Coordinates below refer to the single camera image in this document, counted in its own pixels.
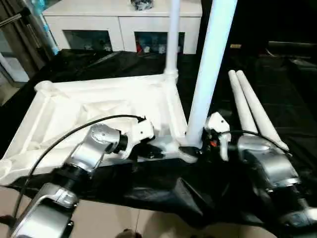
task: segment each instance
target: black plastic sheet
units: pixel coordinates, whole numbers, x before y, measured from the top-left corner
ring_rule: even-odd
[[[178,58],[177,88],[187,119],[199,60],[197,56]],[[19,127],[38,82],[158,74],[163,72],[164,62],[162,55],[62,51],[1,107],[1,125],[9,130],[2,132],[0,154],[3,155]],[[294,71],[301,72],[301,69],[296,67],[295,70],[288,59],[225,56],[210,113],[219,111],[232,129],[240,126],[227,76],[230,69],[242,69],[246,74],[272,123],[294,152],[292,163],[304,183],[306,197],[317,207],[317,123],[306,97],[293,83],[294,76],[298,76]],[[49,174],[34,176],[26,194],[33,197],[50,179]],[[24,181],[25,178],[20,178],[10,187],[19,190]],[[194,227],[221,221],[263,226],[277,236],[284,235],[252,193],[239,164],[235,164],[234,159],[225,163],[217,153],[210,153],[192,165],[175,158],[98,168],[90,188],[80,196],[98,202],[175,213]]]

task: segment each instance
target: tiled floor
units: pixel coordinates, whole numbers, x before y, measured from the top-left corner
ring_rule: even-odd
[[[0,188],[0,215],[11,214],[17,192]],[[23,200],[25,208],[30,199]],[[124,229],[136,230],[143,238],[274,238],[255,227],[236,224],[215,224],[198,231],[189,227],[178,216],[162,212],[81,201],[72,220],[72,238],[114,238]],[[7,226],[0,225],[0,237],[5,237]]]

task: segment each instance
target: white pole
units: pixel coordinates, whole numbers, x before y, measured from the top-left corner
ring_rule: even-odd
[[[177,54],[178,54],[178,32],[180,0],[171,0],[169,15],[169,30],[167,36],[166,65],[164,73],[167,77],[177,80]]]
[[[204,50],[186,134],[186,141],[190,146],[201,147],[202,145],[203,127],[217,82],[237,1],[212,1]]]
[[[277,134],[271,120],[266,114],[261,102],[259,101],[255,92],[253,91],[243,71],[237,71],[237,76],[261,134],[272,139],[283,148],[288,149],[287,145],[281,140],[281,138]]]
[[[256,124],[254,123],[249,105],[247,103],[247,100],[243,94],[241,85],[239,83],[238,77],[236,75],[236,72],[234,70],[230,70],[228,72],[230,84],[234,96],[234,101],[236,103],[241,128],[243,130],[249,130],[253,132],[258,132]]]

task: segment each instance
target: glass cabinet door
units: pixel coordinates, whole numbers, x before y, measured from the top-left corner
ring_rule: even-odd
[[[112,51],[108,31],[63,30],[72,49]]]
[[[125,51],[165,53],[169,17],[119,17]],[[195,54],[200,18],[180,17],[178,51]]]
[[[134,32],[137,52],[165,54],[167,32]],[[185,33],[180,32],[178,52],[183,53]]]
[[[45,20],[60,50],[124,50],[118,17],[45,16]]]

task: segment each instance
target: silver robotic arm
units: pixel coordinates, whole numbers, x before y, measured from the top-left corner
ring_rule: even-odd
[[[69,237],[73,227],[71,217],[79,203],[77,194],[92,178],[104,154],[113,152],[126,159],[141,140],[153,137],[153,126],[148,120],[139,122],[126,134],[105,124],[93,125],[63,166],[57,169],[53,181],[46,183],[32,199],[9,237]]]

